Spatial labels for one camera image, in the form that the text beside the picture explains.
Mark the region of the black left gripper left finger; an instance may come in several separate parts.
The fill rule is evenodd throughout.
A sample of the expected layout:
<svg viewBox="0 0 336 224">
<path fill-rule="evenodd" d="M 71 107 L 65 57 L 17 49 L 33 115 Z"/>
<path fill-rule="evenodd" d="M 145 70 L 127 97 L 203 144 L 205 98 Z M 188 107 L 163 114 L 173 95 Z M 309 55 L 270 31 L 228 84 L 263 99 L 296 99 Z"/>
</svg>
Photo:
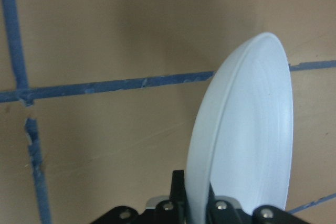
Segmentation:
<svg viewBox="0 0 336 224">
<path fill-rule="evenodd" d="M 161 200 L 154 211 L 154 223 L 186 222 L 187 197 L 184 170 L 174 170 L 168 199 Z"/>
</svg>

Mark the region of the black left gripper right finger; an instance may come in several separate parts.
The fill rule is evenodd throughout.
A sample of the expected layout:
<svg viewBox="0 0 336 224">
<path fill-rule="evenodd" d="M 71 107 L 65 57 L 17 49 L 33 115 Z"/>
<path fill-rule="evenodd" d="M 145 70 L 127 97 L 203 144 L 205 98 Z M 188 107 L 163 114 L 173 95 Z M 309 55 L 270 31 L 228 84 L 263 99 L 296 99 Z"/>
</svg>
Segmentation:
<svg viewBox="0 0 336 224">
<path fill-rule="evenodd" d="M 252 217 L 244 212 L 237 199 L 215 195 L 213 187 L 210 185 L 205 221 L 212 224 L 247 224 L 252 223 Z"/>
</svg>

